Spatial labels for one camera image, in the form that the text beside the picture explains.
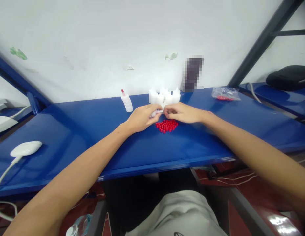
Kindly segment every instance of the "metal beam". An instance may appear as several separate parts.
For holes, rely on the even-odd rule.
[[[302,2],[303,0],[283,0],[230,80],[228,84],[229,87],[237,88],[239,86],[258,59],[275,39],[275,36],[271,36],[271,33],[281,31]]]
[[[288,30],[288,31],[279,31],[279,32],[273,32],[273,33],[271,33],[271,36],[272,36],[272,37],[278,37],[278,36],[293,36],[293,35],[305,35],[305,29]]]

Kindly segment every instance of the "right hand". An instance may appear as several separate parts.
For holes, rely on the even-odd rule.
[[[168,119],[178,120],[184,123],[203,122],[210,111],[200,110],[184,103],[175,103],[164,107],[164,114]]]

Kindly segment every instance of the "white cable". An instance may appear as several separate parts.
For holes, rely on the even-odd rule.
[[[0,183],[3,180],[3,178],[5,177],[5,175],[8,173],[8,171],[11,169],[11,167],[14,166],[14,163],[11,163],[10,166],[6,169],[6,171],[2,174],[2,176],[0,177]],[[13,221],[13,217],[11,216],[7,216],[4,213],[0,212],[0,217],[4,218],[7,221]]]
[[[17,216],[17,214],[18,214],[18,207],[17,207],[16,204],[11,203],[11,202],[5,202],[5,201],[0,201],[0,203],[12,205],[14,207],[14,216]]]
[[[302,161],[299,161],[298,163],[302,163],[302,162],[304,162],[305,161],[305,159],[304,160],[302,160]]]
[[[237,179],[241,179],[241,178],[244,178],[244,177],[247,177],[247,176],[251,176],[251,175],[254,175],[255,173],[251,173],[249,175],[243,175],[241,177],[238,177],[238,178],[235,178],[235,179],[230,179],[230,178],[223,178],[223,177],[212,177],[211,174],[209,173],[210,177],[214,178],[214,179],[230,179],[230,180],[237,180]]]
[[[262,103],[261,100],[258,99],[258,97],[255,95],[255,92],[254,92],[254,89],[253,89],[253,85],[249,82],[247,83],[251,86],[251,93],[253,95],[253,97],[259,102],[259,103]]]
[[[29,107],[30,107],[30,106],[24,107],[24,108],[21,109],[18,113],[14,114],[13,116],[10,116],[9,118],[11,118],[11,119],[15,118],[16,116],[18,116],[18,115],[20,115],[22,112],[24,112],[24,110],[25,110],[26,108],[29,108]]]
[[[86,198],[89,196],[89,193],[90,193],[89,191],[86,192],[86,194],[85,194],[86,196],[85,196],[84,198],[81,199],[81,203],[83,203],[83,200],[86,199]],[[75,205],[73,208],[71,208],[71,210],[74,209],[74,208],[76,208],[77,206],[79,206],[81,203]]]
[[[223,182],[223,181],[221,181],[221,180],[217,180],[217,181],[222,182],[222,183],[224,183],[224,184],[228,184],[228,185],[240,185],[240,184],[244,184],[244,183],[246,183],[246,182],[250,181],[251,179],[253,179],[253,178],[255,178],[255,177],[257,177],[257,175],[252,176],[252,177],[251,177],[251,178],[249,178],[248,180],[243,181],[243,182],[238,183],[238,184],[229,184],[229,183]]]

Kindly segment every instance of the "pile of red beads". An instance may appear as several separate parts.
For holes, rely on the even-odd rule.
[[[163,122],[156,123],[156,127],[161,133],[172,132],[178,126],[176,120],[164,120]]]

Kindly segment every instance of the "blue workbench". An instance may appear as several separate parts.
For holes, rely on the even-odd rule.
[[[253,83],[253,88],[258,98],[305,120],[305,88],[286,92],[272,88],[266,83]],[[240,85],[240,91],[251,93],[251,87],[248,84]]]
[[[241,101],[230,102],[212,98],[211,91],[212,88],[206,88],[182,93],[181,102],[210,110],[284,152],[305,149],[305,125],[243,94],[239,94]],[[148,104],[148,95],[131,96],[131,100],[136,108]],[[23,158],[11,169],[2,182],[0,196],[40,190],[129,116],[120,97],[48,106],[0,144],[1,176],[13,159],[9,153],[15,146],[33,140],[43,143],[37,153]],[[99,180],[233,159],[233,153],[201,124],[179,123],[175,131],[166,134],[152,125],[123,143]]]

